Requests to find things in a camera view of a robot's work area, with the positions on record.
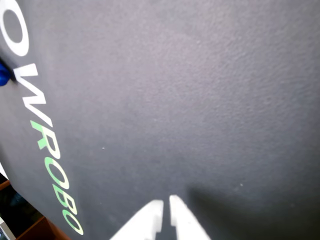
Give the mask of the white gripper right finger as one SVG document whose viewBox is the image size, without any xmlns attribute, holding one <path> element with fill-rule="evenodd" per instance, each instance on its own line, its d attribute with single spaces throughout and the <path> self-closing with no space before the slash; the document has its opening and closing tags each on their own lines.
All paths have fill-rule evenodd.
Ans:
<svg viewBox="0 0 320 240">
<path fill-rule="evenodd" d="M 175 227 L 177 240 L 210 240 L 195 215 L 177 195 L 169 197 L 170 224 Z"/>
</svg>

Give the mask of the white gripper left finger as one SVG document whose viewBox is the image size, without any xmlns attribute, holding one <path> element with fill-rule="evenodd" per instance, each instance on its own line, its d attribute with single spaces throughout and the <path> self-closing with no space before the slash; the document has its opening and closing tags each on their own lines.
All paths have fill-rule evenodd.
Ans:
<svg viewBox="0 0 320 240">
<path fill-rule="evenodd" d="M 163 200 L 152 200 L 118 230 L 111 240 L 155 240 L 162 231 Z"/>
</svg>

